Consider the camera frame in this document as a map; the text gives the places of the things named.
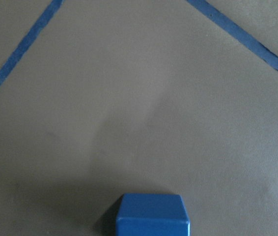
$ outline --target blue block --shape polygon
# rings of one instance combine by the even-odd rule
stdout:
[[[116,236],[189,236],[183,200],[171,194],[124,194]]]

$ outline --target cube's front face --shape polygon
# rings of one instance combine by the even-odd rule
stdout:
[[[179,195],[125,194],[117,236],[189,236],[190,221]]]

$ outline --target gray floor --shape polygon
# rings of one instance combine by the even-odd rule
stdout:
[[[0,3],[0,66],[48,2]],[[210,2],[278,54],[278,1]],[[0,236],[98,235],[124,192],[278,235],[278,73],[183,0],[65,1],[0,88]]]

